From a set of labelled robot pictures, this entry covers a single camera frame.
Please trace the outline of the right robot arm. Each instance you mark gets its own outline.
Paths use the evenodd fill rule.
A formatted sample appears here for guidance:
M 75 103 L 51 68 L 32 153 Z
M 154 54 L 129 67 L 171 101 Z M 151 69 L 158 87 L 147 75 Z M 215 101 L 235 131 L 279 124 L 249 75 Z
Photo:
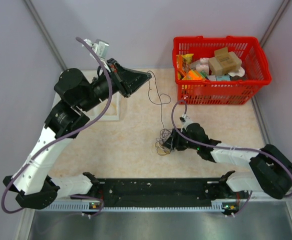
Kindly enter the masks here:
M 170 151 L 193 149 L 206 161 L 250 169 L 231 173 L 219 185 L 223 197 L 230 198 L 240 191 L 264 192 L 278 200 L 292 196 L 292 163 L 277 147 L 267 144 L 253 149 L 227 145 L 209 138 L 187 113 L 184 112 L 180 120 L 182 127 L 173 128 L 164 142 L 165 148 Z

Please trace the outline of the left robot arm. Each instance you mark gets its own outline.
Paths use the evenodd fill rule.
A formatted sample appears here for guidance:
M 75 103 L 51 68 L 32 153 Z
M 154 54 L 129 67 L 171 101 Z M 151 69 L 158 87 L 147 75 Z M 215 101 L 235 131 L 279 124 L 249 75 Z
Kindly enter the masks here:
M 83 72 L 69 68 L 61 73 L 54 86 L 60 100 L 47 116 L 41 135 L 21 169 L 3 180 L 5 192 L 15 192 L 21 209 L 41 210 L 56 199 L 70 196 L 94 198 L 99 181 L 89 172 L 78 176 L 52 178 L 48 175 L 63 149 L 74 140 L 90 120 L 86 112 L 103 101 L 106 111 L 114 94 L 128 98 L 152 75 L 121 66 L 113 58 L 106 62 L 105 72 L 88 81 Z

